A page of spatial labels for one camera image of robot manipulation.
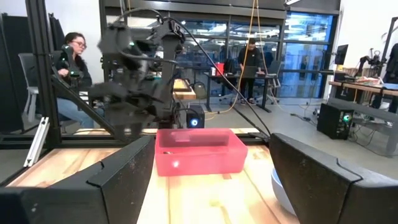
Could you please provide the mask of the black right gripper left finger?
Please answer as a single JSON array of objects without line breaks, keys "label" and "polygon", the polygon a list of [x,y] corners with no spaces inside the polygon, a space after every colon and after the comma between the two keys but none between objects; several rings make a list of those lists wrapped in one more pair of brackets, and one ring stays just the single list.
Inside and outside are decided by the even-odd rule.
[{"label": "black right gripper left finger", "polygon": [[149,185],[155,140],[141,137],[51,185],[49,224],[136,224]]}]

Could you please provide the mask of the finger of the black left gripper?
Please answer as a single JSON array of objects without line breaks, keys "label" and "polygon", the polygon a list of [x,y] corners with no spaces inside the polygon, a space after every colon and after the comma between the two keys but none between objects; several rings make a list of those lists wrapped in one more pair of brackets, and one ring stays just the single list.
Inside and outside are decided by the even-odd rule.
[{"label": "finger of the black left gripper", "polygon": [[139,139],[142,132],[142,123],[132,123],[130,124],[129,128],[130,128],[129,139],[131,141]]},{"label": "finger of the black left gripper", "polygon": [[122,142],[129,142],[129,138],[126,136],[125,133],[125,128],[125,124],[116,124],[114,126],[114,137]]}]

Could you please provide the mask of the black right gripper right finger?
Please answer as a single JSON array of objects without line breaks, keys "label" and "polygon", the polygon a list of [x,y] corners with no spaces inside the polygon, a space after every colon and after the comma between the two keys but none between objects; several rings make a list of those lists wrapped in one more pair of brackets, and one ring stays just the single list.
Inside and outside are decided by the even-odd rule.
[{"label": "black right gripper right finger", "polygon": [[301,224],[339,224],[351,184],[361,180],[338,158],[274,133],[269,150],[277,175]]}]

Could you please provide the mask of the grey-blue bowl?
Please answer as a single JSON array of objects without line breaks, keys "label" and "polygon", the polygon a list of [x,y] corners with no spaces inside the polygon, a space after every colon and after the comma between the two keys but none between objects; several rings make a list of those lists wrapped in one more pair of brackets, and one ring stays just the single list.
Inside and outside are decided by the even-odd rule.
[{"label": "grey-blue bowl", "polygon": [[296,216],[295,211],[290,203],[290,200],[281,184],[279,176],[277,175],[276,169],[273,168],[271,171],[271,183],[274,195],[280,205],[292,215]]}]

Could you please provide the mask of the wooden tray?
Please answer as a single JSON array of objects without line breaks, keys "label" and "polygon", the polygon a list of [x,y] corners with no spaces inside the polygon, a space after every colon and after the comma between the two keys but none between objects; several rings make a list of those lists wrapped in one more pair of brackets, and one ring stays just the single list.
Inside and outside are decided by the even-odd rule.
[{"label": "wooden tray", "polygon": [[193,88],[185,79],[174,80],[173,95],[175,99],[179,100],[195,100],[197,98]]}]

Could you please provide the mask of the black computer tower blue light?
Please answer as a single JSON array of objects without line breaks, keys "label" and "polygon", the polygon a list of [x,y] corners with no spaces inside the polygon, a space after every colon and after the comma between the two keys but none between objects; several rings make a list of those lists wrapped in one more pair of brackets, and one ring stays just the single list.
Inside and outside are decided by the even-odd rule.
[{"label": "black computer tower blue light", "polygon": [[205,113],[200,105],[190,105],[186,111],[187,128],[204,128]]}]

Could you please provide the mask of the black computer tower green light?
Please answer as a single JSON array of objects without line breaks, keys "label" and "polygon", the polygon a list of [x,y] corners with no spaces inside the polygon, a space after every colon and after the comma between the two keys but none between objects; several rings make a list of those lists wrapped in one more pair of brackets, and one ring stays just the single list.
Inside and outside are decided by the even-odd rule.
[{"label": "black computer tower green light", "polygon": [[354,110],[322,103],[317,121],[317,131],[330,139],[347,140],[353,122]]}]

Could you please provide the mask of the pink plastic bin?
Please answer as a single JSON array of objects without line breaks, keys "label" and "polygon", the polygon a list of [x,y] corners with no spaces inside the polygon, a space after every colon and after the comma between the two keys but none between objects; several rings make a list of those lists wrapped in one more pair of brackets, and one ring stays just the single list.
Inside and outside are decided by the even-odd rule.
[{"label": "pink plastic bin", "polygon": [[155,137],[157,173],[164,177],[238,173],[247,154],[248,147],[228,128],[160,129]]}]

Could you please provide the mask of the silver aluminium bar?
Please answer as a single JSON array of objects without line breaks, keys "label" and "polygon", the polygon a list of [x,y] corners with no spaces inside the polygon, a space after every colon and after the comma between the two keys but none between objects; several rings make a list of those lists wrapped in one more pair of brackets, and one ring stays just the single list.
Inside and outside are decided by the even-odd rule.
[{"label": "silver aluminium bar", "polygon": [[25,159],[24,167],[32,167],[39,160],[39,156],[41,154],[45,139],[47,137],[47,133],[49,131],[49,127],[49,117],[41,118],[36,134]]}]

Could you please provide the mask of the black-legged desk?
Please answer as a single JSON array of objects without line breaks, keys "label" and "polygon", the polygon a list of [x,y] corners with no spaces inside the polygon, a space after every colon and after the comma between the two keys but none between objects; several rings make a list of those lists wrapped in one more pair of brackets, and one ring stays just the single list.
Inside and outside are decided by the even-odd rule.
[{"label": "black-legged desk", "polygon": [[[220,76],[211,76],[209,72],[205,72],[204,74],[207,76],[205,106],[208,111],[206,113],[218,114],[218,112],[212,112],[212,110],[210,108],[210,89],[211,89],[211,80],[220,81],[221,77]],[[269,90],[272,90],[273,88],[280,87],[278,76],[276,73],[271,73],[268,75],[260,75],[257,73],[255,79],[264,80],[264,84],[262,85],[263,86],[262,96],[255,99],[256,106],[258,106],[259,108],[261,108],[262,110],[264,110],[268,113],[271,113],[272,111],[270,109],[266,108],[266,101],[268,99],[271,99],[271,96],[268,95]]]}]

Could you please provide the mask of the grey office chair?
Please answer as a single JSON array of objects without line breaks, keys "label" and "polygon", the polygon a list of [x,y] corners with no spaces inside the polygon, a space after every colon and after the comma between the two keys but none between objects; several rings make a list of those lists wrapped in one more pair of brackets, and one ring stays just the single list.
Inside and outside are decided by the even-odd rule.
[{"label": "grey office chair", "polygon": [[33,123],[37,114],[37,98],[39,94],[37,75],[34,74],[35,59],[32,53],[19,53],[18,57],[21,61],[28,93],[24,113],[27,115],[28,122]]}]

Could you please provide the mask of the wooden workbench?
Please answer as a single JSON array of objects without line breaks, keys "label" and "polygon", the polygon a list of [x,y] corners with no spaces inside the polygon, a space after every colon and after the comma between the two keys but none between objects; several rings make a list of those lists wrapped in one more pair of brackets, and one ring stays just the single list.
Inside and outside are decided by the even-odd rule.
[{"label": "wooden workbench", "polygon": [[[331,106],[339,106],[354,111],[354,124],[387,136],[385,151],[381,155],[386,157],[398,156],[398,114],[372,108],[365,103],[365,96],[373,93],[382,96],[398,97],[398,85],[365,85],[363,83],[335,81],[330,81],[329,84],[331,85],[331,90],[326,103]],[[337,98],[336,92],[339,88],[341,90],[353,90],[355,93],[360,92],[361,94],[354,96],[351,101],[342,100]]]}]

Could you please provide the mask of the black room divider panel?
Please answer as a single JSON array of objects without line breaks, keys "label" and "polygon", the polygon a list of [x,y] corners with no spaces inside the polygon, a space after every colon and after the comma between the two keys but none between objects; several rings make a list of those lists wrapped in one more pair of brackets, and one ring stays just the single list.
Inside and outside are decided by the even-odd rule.
[{"label": "black room divider panel", "polygon": [[27,84],[19,53],[31,53],[27,17],[0,13],[0,134],[25,134]]}]

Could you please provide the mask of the black monitor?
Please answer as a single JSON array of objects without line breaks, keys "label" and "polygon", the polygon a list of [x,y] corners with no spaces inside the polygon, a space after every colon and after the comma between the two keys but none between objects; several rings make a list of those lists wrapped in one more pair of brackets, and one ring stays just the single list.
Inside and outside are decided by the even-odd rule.
[{"label": "black monitor", "polygon": [[347,51],[348,51],[348,44],[339,45],[337,47],[337,50],[336,50],[336,53],[335,53],[335,64],[336,65],[343,65],[344,64]]}]

